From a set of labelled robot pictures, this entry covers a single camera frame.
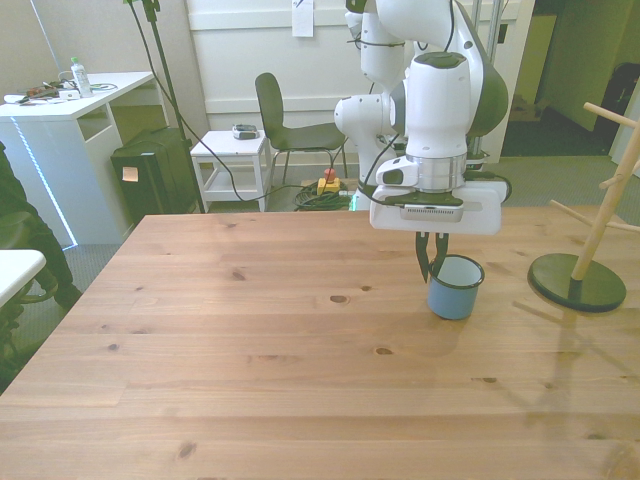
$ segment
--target black pole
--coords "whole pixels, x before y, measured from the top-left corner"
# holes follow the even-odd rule
[[[200,188],[198,188],[198,180],[196,177],[195,167],[193,166],[193,162],[191,161],[191,151],[189,147],[191,147],[191,140],[187,139],[187,136],[184,133],[184,126],[182,122],[182,115],[178,109],[178,100],[176,99],[176,93],[173,90],[173,83],[171,82],[171,74],[169,73],[169,65],[167,64],[167,59],[164,56],[164,49],[162,48],[162,40],[160,40],[160,33],[158,32],[158,26],[156,22],[158,17],[156,16],[156,11],[160,11],[160,3],[159,0],[142,0],[142,4],[144,6],[144,11],[147,16],[147,20],[151,24],[151,29],[153,30],[153,37],[156,41],[156,47],[158,49],[158,53],[160,54],[160,62],[162,63],[162,70],[164,71],[164,76],[167,80],[167,88],[169,89],[169,97],[173,107],[173,111],[176,115],[176,121],[178,122],[178,130],[180,131],[180,139],[182,141],[182,146],[187,154],[187,158],[189,159],[189,171],[191,172],[191,180],[196,186],[197,192],[197,200],[198,206],[200,207],[200,213],[207,213],[204,208],[204,203],[202,201],[202,197],[200,195]]]

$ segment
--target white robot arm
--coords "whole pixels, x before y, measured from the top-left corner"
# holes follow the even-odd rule
[[[507,187],[465,180],[467,138],[486,135],[502,120],[507,89],[466,13],[455,0],[347,0],[347,8],[362,14],[363,72],[384,90],[350,97],[336,108],[338,128],[358,148],[356,200],[370,209],[371,224],[416,232],[497,233]],[[444,51],[420,52],[400,82],[401,39]],[[381,158],[385,163],[370,175],[384,147],[377,136],[393,133],[408,138],[406,154],[393,158],[387,152]]]

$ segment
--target black round base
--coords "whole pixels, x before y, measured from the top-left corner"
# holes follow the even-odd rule
[[[613,271],[591,262],[582,281],[571,278],[576,255],[552,253],[536,259],[529,268],[529,282],[544,297],[582,312],[609,312],[624,301],[627,289]]]

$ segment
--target wooden coat stand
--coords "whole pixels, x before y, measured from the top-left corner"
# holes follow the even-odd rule
[[[608,312],[624,301],[627,290],[620,277],[604,265],[594,262],[593,257],[607,227],[640,233],[640,227],[611,222],[627,182],[640,168],[640,122],[591,103],[586,103],[584,108],[633,128],[633,134],[615,175],[600,184],[600,188],[607,189],[607,193],[595,220],[591,221],[575,210],[551,201],[552,206],[590,225],[591,232],[578,257],[554,253],[536,259],[529,269],[529,281],[543,296],[560,305],[586,312]]]

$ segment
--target bottle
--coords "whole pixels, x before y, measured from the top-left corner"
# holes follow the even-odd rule
[[[77,57],[73,57],[71,61],[73,62],[73,65],[71,65],[71,72],[73,73],[73,78],[76,81],[78,90],[80,90],[80,96],[82,98],[93,97],[91,84],[89,83],[89,78],[87,77],[87,72],[84,67],[78,63]]]

